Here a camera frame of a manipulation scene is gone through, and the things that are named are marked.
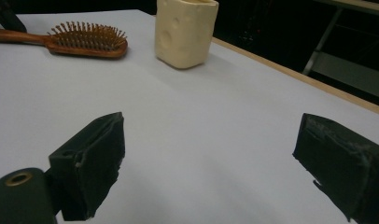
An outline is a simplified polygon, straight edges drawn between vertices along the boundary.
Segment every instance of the table edge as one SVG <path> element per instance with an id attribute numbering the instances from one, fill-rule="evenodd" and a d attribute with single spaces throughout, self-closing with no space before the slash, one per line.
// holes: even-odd
<path id="1" fill-rule="evenodd" d="M 240 49 L 240 48 L 238 48 L 238 47 L 236 47 L 236 46 L 234 46 L 234 45 L 232 45 L 230 43 L 227 43 L 227 42 L 225 42 L 223 40 L 220 40 L 218 38 L 213 37 L 213 43 L 218 44 L 218 45 L 220 45 L 220 46 L 222 46 L 224 48 L 233 50 L 233 51 L 235 51 L 235 52 L 237 52 L 239 54 L 242 54 L 242 55 L 244 55 L 244 56 L 246 56 L 246 57 L 248 57 L 248 58 L 250 58 L 252 60 L 255 60 L 255 61 L 259 62 L 259 63 L 263 63 L 263 64 L 265 64 L 265 65 L 267 65 L 267 66 L 269 66 L 269 67 L 271 67 L 271 68 L 273 68 L 273 69 L 275 69 L 275 70 L 277 70 L 277 71 L 279 71 L 279 72 L 281 72 L 281 73 L 283 73 L 285 75 L 288 75 L 290 77 L 294 77 L 294 78 L 298 79 L 301 82 L 304 82 L 304 83 L 306 83 L 308 85 L 311 85 L 311 86 L 313 86 L 315 88 L 318 88 L 318 89 L 320 89 L 322 91 L 325 91 L 325 92 L 327 92 L 329 94 L 332 94 L 332 95 L 337 96 L 337 97 L 339 97 L 341 99 L 344 99 L 344 100 L 346 100 L 346 101 L 348 101 L 348 102 L 350 102 L 352 104 L 361 106 L 361 107 L 363 107 L 365 109 L 371 110 L 372 112 L 374 112 L 376 114 L 379 114 L 379 105 L 376 105 L 376 104 L 373 104 L 373 103 L 368 102 L 366 100 L 363 100 L 361 98 L 358 98 L 357 96 L 352 95 L 350 93 L 347 93 L 345 91 L 338 90 L 338 89 L 336 89 L 336 88 L 334 88 L 332 86 L 329 86 L 329 85 L 327 85 L 327 84 L 325 84 L 323 82 L 320 82 L 320 81 L 315 80 L 313 78 L 307 77 L 307 76 L 305 76 L 305 75 L 303 75 L 301 73 L 298 73 L 298 72 L 296 72 L 294 70 L 291 70 L 291 69 L 289 69 L 289 68 L 287 68 L 287 67 L 285 67 L 283 65 L 280 65 L 278 63 L 274 63 L 272 61 L 269 61 L 269 60 L 267 60 L 265 58 L 262 58 L 262 57 L 260 57 L 260 56 L 258 56 L 256 54 L 251 53 L 249 51 L 246 51 L 244 49 Z"/>

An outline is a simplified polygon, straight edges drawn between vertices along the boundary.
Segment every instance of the dark background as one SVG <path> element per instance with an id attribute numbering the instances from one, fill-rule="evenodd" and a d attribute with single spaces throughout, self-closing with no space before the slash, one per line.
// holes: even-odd
<path id="1" fill-rule="evenodd" d="M 7 0 L 15 13 L 140 9 L 156 0 Z M 214 36 L 302 72 L 336 7 L 312 0 L 218 0 Z M 323 51 L 379 71 L 379 17 L 344 10 Z M 320 74 L 311 77 L 379 104 L 379 99 Z"/>

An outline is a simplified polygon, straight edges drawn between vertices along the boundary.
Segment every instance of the hairbrush bristle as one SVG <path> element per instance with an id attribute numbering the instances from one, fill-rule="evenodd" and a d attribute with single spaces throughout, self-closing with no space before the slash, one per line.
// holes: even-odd
<path id="1" fill-rule="evenodd" d="M 51 35 L 53 42 L 67 48 L 110 51 L 118 49 L 126 41 L 125 33 L 111 26 L 67 21 L 55 28 L 51 29 L 55 33 Z"/>

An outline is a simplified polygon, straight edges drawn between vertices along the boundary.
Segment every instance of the cup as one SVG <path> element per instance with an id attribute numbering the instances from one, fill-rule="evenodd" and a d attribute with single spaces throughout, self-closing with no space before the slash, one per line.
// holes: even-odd
<path id="1" fill-rule="evenodd" d="M 158 0 L 155 54 L 185 69 L 207 59 L 218 14 L 214 0 Z"/>

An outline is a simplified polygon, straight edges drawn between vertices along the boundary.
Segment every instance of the wooden hairbrush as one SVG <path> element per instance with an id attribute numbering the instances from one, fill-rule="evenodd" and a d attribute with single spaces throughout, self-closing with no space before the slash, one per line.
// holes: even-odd
<path id="1" fill-rule="evenodd" d="M 106 58 L 118 58 L 128 48 L 125 33 L 111 26 L 72 21 L 61 23 L 51 30 L 53 35 L 32 35 L 0 29 L 0 42 L 38 43 L 50 52 Z"/>

